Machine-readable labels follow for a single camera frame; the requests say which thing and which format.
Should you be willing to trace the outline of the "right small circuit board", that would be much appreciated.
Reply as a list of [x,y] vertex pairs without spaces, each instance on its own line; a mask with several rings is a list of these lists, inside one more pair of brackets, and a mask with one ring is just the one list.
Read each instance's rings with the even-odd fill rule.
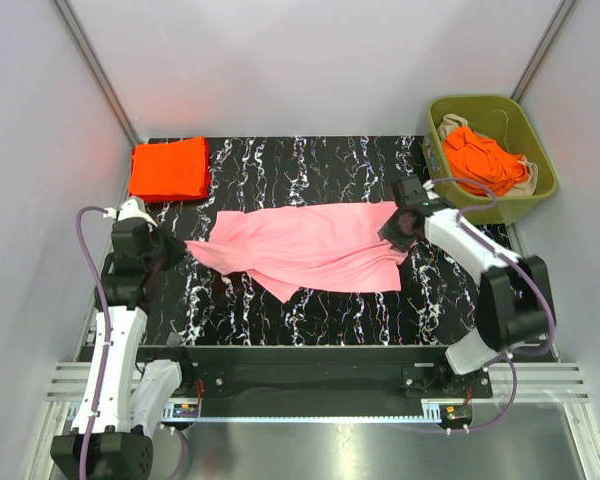
[[444,419],[450,421],[466,419],[473,415],[470,404],[448,405],[443,409],[443,413]]

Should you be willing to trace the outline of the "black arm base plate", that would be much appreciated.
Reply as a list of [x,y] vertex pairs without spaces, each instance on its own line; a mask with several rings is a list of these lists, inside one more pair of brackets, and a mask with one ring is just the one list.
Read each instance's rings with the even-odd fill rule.
[[489,375],[456,375],[436,346],[142,346],[137,360],[174,360],[184,382],[201,380],[220,398],[251,388],[370,390],[416,399],[490,399]]

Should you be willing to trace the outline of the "folded orange t shirt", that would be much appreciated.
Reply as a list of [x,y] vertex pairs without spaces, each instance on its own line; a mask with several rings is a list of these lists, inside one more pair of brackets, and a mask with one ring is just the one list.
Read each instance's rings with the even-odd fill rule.
[[145,203],[204,200],[210,185],[205,137],[142,144],[132,150],[128,190]]

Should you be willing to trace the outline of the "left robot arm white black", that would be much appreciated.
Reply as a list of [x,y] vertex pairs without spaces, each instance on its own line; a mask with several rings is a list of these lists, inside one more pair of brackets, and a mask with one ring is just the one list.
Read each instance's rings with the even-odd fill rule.
[[120,217],[112,250],[96,280],[96,340],[85,391],[67,434],[54,437],[51,458],[69,479],[146,479],[153,434],[171,395],[195,386],[182,362],[149,362],[139,385],[132,379],[153,289],[160,273],[184,255],[183,243],[143,217]]

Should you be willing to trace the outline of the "aluminium rail frame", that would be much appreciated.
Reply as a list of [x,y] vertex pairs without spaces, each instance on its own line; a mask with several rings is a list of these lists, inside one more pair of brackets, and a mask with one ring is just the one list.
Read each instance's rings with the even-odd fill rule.
[[[301,424],[439,424],[448,405],[461,405],[463,394],[445,396],[431,390],[407,394],[404,390],[374,387],[354,390],[327,384],[296,392],[252,389],[229,394],[213,378],[205,381],[202,399],[172,397],[160,414],[167,424],[301,423]],[[509,400],[524,404],[586,403],[588,394],[578,368],[561,363],[517,363],[491,366],[472,387],[470,404],[504,407]],[[198,403],[198,418],[174,418],[174,403]]]

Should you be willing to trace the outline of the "pink t shirt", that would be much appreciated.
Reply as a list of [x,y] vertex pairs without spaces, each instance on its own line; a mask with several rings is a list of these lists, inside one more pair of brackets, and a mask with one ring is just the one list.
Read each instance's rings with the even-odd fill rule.
[[395,211],[390,202],[221,211],[209,238],[187,248],[222,275],[249,274],[282,303],[300,288],[398,292],[406,255],[379,236]]

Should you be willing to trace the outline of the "black marbled table mat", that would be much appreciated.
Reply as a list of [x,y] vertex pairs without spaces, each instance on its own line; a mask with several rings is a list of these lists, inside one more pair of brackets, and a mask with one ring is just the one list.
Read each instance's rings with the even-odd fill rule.
[[[428,178],[419,136],[212,137],[204,202],[150,207],[181,239],[204,240],[224,210],[379,202],[403,175]],[[477,288],[447,253],[416,242],[398,292],[301,289],[280,302],[248,275],[223,276],[194,259],[170,270],[152,306],[144,345],[172,334],[188,346],[449,344],[474,323]]]

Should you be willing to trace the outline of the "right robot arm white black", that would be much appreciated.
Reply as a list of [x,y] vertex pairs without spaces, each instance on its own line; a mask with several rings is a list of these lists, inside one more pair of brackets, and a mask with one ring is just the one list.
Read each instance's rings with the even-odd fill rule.
[[[437,183],[479,187],[490,204],[454,207],[433,191]],[[396,211],[379,230],[392,248],[406,253],[417,239],[444,250],[473,278],[478,289],[474,327],[444,353],[445,365],[434,371],[434,384],[456,396],[470,383],[471,373],[517,353],[542,356],[551,351],[556,320],[546,263],[522,257],[485,236],[466,218],[495,207],[497,195],[468,178],[438,178],[425,183],[404,176],[392,186]]]

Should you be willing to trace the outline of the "small circuit board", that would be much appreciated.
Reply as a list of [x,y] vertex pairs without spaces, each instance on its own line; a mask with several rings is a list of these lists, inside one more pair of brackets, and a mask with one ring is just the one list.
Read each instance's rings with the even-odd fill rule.
[[174,403],[172,415],[174,418],[198,418],[200,405],[198,403]]
[[470,404],[448,405],[443,409],[443,413],[444,419],[450,421],[466,419],[473,415]]

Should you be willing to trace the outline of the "left small circuit board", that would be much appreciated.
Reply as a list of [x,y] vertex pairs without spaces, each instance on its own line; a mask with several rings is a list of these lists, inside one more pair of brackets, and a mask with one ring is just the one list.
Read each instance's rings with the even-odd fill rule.
[[174,418],[198,418],[200,405],[198,403],[174,403],[172,415]]

